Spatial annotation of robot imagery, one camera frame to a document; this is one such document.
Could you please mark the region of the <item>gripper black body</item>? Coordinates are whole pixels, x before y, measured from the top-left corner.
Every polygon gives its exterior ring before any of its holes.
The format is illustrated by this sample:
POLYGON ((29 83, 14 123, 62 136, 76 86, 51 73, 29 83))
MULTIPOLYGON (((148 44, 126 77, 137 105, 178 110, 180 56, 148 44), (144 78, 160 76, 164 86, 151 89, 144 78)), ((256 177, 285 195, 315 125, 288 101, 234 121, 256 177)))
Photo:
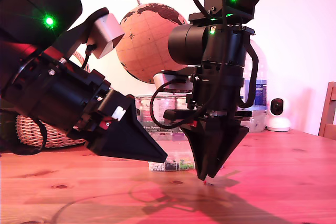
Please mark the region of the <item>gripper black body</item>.
POLYGON ((46 54, 5 53, 5 100, 19 114, 90 144, 118 144, 126 136, 129 98, 90 73, 46 54))
POLYGON ((245 105, 239 96, 244 83, 240 66, 224 65, 224 72, 220 73, 220 65, 206 64, 165 70, 163 77, 164 92, 187 93, 187 109, 166 110, 166 120, 193 121, 212 115, 246 121, 252 117, 252 111, 237 109, 245 105))

